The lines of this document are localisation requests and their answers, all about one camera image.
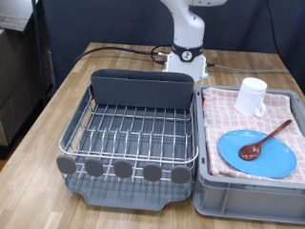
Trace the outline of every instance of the wooden spoon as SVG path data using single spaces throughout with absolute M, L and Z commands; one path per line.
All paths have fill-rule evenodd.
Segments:
M 283 130 L 285 127 L 287 127 L 292 122 L 293 122 L 292 120 L 287 120 L 280 127 L 278 127 L 275 131 L 273 131 L 271 134 L 266 136 L 264 139 L 257 141 L 256 143 L 252 143 L 252 144 L 243 146 L 239 151 L 239 156 L 244 160 L 256 159 L 260 155 L 261 145 L 265 141 L 269 140 L 271 137 L 277 135 L 281 130 Z

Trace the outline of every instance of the wooden table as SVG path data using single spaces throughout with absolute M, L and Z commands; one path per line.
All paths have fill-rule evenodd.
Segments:
M 89 49 L 113 46 L 91 43 Z M 124 46 L 150 51 L 152 47 Z M 209 62 L 244 69 L 285 69 L 277 54 L 205 51 Z M 58 141 L 68 125 L 93 71 L 103 68 L 160 71 L 146 55 L 121 51 L 93 52 L 71 70 L 44 112 L 34 123 L 0 174 L 0 228 L 295 228 L 293 225 L 245 219 L 223 219 L 198 214 L 193 196 L 172 202 L 160 212 L 87 205 L 66 188 L 55 159 Z M 238 73 L 209 68 L 210 77 L 197 84 L 240 86 L 255 76 L 269 88 L 296 91 L 305 97 L 289 73 Z

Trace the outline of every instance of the gray plastic bin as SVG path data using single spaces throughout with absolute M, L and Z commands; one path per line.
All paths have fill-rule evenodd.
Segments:
M 198 213 L 226 218 L 260 219 L 305 223 L 305 184 L 261 181 L 208 174 L 207 152 L 202 112 L 202 90 L 214 87 L 238 91 L 237 87 L 199 85 L 195 106 L 198 170 L 195 180 L 194 205 Z M 305 109 L 295 92 L 269 89 L 270 94 L 291 98 L 291 108 L 301 132 L 305 133 Z

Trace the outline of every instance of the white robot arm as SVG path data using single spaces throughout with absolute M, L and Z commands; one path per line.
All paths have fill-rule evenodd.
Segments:
M 190 7 L 212 7 L 223 5 L 227 0 L 160 0 L 173 16 L 174 33 L 172 52 L 168 56 L 166 72 L 186 73 L 194 81 L 208 74 L 203 55 L 203 20 L 190 11 Z

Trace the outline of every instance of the blue plastic plate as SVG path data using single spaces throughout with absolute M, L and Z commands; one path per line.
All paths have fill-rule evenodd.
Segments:
M 237 170 L 261 177 L 285 177 L 294 171 L 297 160 L 292 149 L 275 137 L 262 145 L 261 153 L 256 159 L 243 160 L 239 157 L 241 147 L 266 136 L 256 131 L 232 131 L 219 138 L 217 146 L 222 157 Z

